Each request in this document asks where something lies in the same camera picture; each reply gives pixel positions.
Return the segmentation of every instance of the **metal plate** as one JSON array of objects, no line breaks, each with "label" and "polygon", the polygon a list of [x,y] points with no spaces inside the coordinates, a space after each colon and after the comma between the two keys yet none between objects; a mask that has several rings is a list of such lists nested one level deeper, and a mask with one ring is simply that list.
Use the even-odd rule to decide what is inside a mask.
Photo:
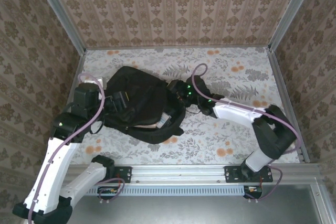
[{"label": "metal plate", "polygon": [[114,177],[122,178],[125,183],[130,183],[132,178],[132,167],[131,166],[116,166],[114,167]]},{"label": "metal plate", "polygon": [[[265,194],[273,185],[265,185]],[[322,222],[310,186],[279,186],[265,200],[242,196],[83,197],[68,224],[330,224]]]},{"label": "metal plate", "polygon": [[273,182],[272,171],[269,167],[264,166],[258,173],[257,176],[252,178],[251,180],[244,180],[243,175],[241,173],[240,165],[232,165],[225,166],[225,180],[227,183],[243,183],[243,182],[251,182],[251,183],[259,183],[262,179],[264,182]]}]

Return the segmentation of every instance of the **floral wallpaper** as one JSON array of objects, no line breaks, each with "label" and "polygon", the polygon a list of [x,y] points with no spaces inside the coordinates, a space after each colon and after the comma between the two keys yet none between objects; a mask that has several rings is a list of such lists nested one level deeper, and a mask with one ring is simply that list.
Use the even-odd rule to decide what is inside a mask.
[{"label": "floral wallpaper", "polygon": [[336,205],[336,0],[304,0],[276,55],[310,159]]},{"label": "floral wallpaper", "polygon": [[268,44],[290,0],[61,0],[87,48]]},{"label": "floral wallpaper", "polygon": [[[89,50],[83,71],[109,80],[120,67],[133,66],[166,81],[186,80],[200,63],[209,66],[203,79],[211,92],[247,105],[266,108],[276,104],[282,108],[265,48]],[[194,105],[187,110],[181,136],[152,145],[103,127],[98,134],[85,136],[72,163],[88,164],[101,154],[119,165],[237,164],[256,149],[258,144],[252,129],[195,114],[198,108]],[[92,130],[95,132],[99,126],[97,122]],[[298,163],[299,160],[292,153],[277,162]]]},{"label": "floral wallpaper", "polygon": [[17,223],[79,55],[47,0],[0,0],[0,223]]}]

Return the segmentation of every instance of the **purple cable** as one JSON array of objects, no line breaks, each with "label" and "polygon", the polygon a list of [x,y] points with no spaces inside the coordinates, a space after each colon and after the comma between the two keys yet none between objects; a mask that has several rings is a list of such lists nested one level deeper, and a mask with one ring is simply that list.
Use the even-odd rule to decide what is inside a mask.
[{"label": "purple cable", "polygon": [[250,110],[250,111],[254,111],[256,113],[259,113],[259,114],[262,114],[262,115],[265,115],[273,120],[276,120],[278,121],[279,123],[282,123],[283,125],[285,125],[286,127],[288,127],[291,131],[293,131],[294,135],[296,136],[297,140],[298,140],[298,144],[295,148],[291,149],[291,150],[288,150],[288,151],[285,151],[284,154],[288,154],[288,153],[292,153],[292,152],[295,152],[297,151],[301,145],[302,145],[302,139],[300,138],[298,132],[293,128],[292,125],[290,125],[289,123],[285,122],[284,120],[280,119],[280,118],[277,118],[276,116],[273,116],[271,114],[268,114],[262,110],[256,110],[256,109],[252,109],[250,108],[249,106],[245,106],[245,105],[242,105],[242,104],[239,104],[239,103],[235,103],[235,102],[231,102],[230,104],[226,101],[222,101],[222,100],[216,100],[216,99],[213,99],[211,97],[208,97],[206,96],[205,94],[203,94],[199,89],[198,87],[196,86],[196,83],[195,83],[195,72],[196,70],[200,67],[200,66],[205,66],[205,71],[200,74],[200,76],[204,75],[207,70],[208,70],[208,66],[207,64],[205,63],[201,63],[199,64],[198,66],[196,66],[196,68],[194,69],[192,75],[191,75],[191,81],[193,83],[193,86],[195,88],[195,90],[197,91],[197,93],[199,93],[201,96],[203,96],[204,98],[206,99],[209,99],[209,100],[212,100],[212,101],[215,101],[215,102],[220,102],[220,103],[223,103],[223,104],[228,104],[228,105],[232,105],[232,106],[235,106],[235,107],[238,107],[238,108],[241,108],[241,109],[245,109],[245,110]]},{"label": "purple cable", "polygon": [[[110,201],[114,201],[116,198],[118,198],[118,196],[122,193],[122,191],[124,190],[124,187],[125,187],[125,180],[123,179],[123,178],[111,178],[111,179],[107,179],[107,180],[105,180],[105,181],[102,181],[102,182],[99,182],[99,183],[97,183],[96,185],[101,185],[101,184],[105,184],[105,183],[108,183],[108,182],[111,182],[111,181],[121,181],[122,182],[122,187],[121,187],[121,189],[114,195],[114,197],[112,198],[112,199],[110,199]],[[102,191],[100,191],[99,192],[99,195],[98,195],[98,198],[100,199],[100,200],[102,200],[102,198],[101,198],[101,193],[103,192],[103,190]]]},{"label": "purple cable", "polygon": [[41,175],[41,178],[40,178],[40,181],[38,182],[38,185],[37,185],[37,188],[36,188],[36,191],[35,191],[35,194],[34,194],[34,197],[33,197],[33,202],[32,202],[32,205],[30,206],[30,210],[29,210],[29,213],[28,213],[28,223],[29,224],[32,224],[32,216],[33,216],[33,211],[34,211],[34,207],[35,207],[35,201],[37,201],[37,198],[38,198],[38,194],[42,188],[42,184],[43,184],[43,181],[47,175],[47,172],[49,170],[49,167],[51,165],[51,163],[53,162],[55,156],[57,155],[57,153],[59,152],[59,150],[64,146],[66,145],[67,143],[69,143],[71,141],[71,139],[73,139],[75,136],[77,136],[79,133],[81,133],[84,129],[86,129],[88,126],[90,126],[92,123],[95,122],[95,120],[97,119],[97,117],[100,115],[101,111],[103,110],[103,107],[104,107],[104,101],[105,101],[105,94],[104,94],[104,89],[103,87],[101,86],[100,82],[95,78],[93,77],[92,75],[88,74],[88,73],[81,73],[78,75],[78,80],[81,82],[81,77],[82,76],[87,76],[89,77],[90,79],[92,79],[93,81],[95,81],[95,83],[98,85],[99,87],[99,90],[100,90],[100,94],[101,94],[101,102],[100,102],[100,106],[99,106],[99,109],[98,111],[96,112],[96,114],[93,116],[93,118],[87,122],[85,125],[83,125],[81,128],[79,128],[78,130],[76,130],[74,133],[72,133],[67,139],[65,139],[63,141],[63,143],[61,143],[57,149],[54,151],[54,153],[51,155],[42,175]]},{"label": "purple cable", "polygon": [[277,183],[275,184],[275,186],[272,188],[272,190],[271,190],[268,194],[266,194],[265,196],[263,196],[263,197],[261,197],[261,198],[259,198],[259,199],[256,199],[256,198],[253,197],[252,195],[245,193],[245,195],[247,195],[247,196],[250,197],[251,199],[256,199],[256,200],[263,200],[263,199],[266,199],[267,197],[269,197],[269,196],[275,191],[275,189],[277,189],[277,187],[279,186],[279,184],[280,184],[280,182],[281,182],[281,180],[282,180],[282,176],[283,176],[282,170],[280,170],[279,168],[274,167],[274,166],[270,166],[270,165],[267,165],[267,166],[268,166],[269,168],[271,168],[271,169],[277,170],[277,171],[280,173],[280,177],[279,177]]}]

